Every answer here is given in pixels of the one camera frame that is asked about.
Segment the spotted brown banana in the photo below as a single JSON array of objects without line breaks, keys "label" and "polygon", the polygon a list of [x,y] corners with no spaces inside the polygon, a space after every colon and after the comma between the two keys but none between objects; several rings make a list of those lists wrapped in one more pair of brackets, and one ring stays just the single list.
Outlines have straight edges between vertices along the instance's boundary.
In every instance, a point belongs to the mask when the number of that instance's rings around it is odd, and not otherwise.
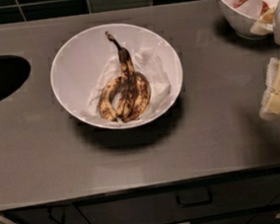
[{"label": "spotted brown banana", "polygon": [[132,64],[132,57],[128,49],[120,45],[109,32],[105,32],[105,36],[117,47],[117,56],[119,57],[119,67],[121,69],[121,90],[116,106],[116,113],[120,119],[125,119],[131,114],[137,95],[136,76]]}]

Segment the spotted right banana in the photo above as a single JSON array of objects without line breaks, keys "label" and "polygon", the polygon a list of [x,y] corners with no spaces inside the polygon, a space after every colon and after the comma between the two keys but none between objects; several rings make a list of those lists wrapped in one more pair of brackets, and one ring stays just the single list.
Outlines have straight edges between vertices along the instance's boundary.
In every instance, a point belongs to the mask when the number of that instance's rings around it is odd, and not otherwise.
[{"label": "spotted right banana", "polygon": [[137,99],[134,102],[133,109],[130,115],[126,116],[123,121],[130,122],[131,120],[139,120],[142,113],[146,110],[151,99],[151,86],[146,76],[141,72],[137,72],[136,76],[136,87],[138,89]]}]

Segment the spotted left banana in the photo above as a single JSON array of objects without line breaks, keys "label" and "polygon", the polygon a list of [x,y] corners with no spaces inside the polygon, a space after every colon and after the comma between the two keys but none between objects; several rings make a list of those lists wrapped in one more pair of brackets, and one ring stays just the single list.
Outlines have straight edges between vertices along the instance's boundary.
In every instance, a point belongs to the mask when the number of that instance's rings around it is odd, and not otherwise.
[{"label": "spotted left banana", "polygon": [[101,118],[109,121],[117,121],[117,114],[115,108],[112,106],[114,96],[118,93],[121,84],[121,77],[111,79],[104,86],[100,99],[98,102],[98,109]]}]

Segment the large white bowl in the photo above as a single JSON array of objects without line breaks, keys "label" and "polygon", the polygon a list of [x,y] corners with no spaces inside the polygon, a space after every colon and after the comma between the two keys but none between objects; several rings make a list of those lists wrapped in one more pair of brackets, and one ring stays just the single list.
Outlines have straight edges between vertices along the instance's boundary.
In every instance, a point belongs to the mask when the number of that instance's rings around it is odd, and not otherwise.
[{"label": "large white bowl", "polygon": [[[107,61],[117,56],[117,47],[108,40],[105,32],[115,37],[117,42],[128,49],[134,65],[134,55],[140,49],[155,48],[162,59],[163,70],[167,73],[171,89],[171,102],[162,108],[162,113],[142,122],[140,125],[110,127],[92,123],[83,118],[87,100],[97,85]],[[51,66],[51,88],[61,106],[75,118],[95,127],[107,129],[128,129],[141,126],[157,119],[170,109],[178,98],[182,87],[182,65],[173,47],[161,36],[138,26],[128,24],[104,24],[84,30],[69,39],[57,52]]]}]

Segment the dark drawer front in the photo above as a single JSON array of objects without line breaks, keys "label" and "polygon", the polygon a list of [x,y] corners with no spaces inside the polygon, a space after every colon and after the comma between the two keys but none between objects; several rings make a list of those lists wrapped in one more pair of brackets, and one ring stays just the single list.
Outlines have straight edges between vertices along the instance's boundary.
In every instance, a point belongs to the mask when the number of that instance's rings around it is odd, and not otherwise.
[{"label": "dark drawer front", "polygon": [[280,174],[174,191],[79,202],[92,224],[169,224],[266,207],[280,195]]}]

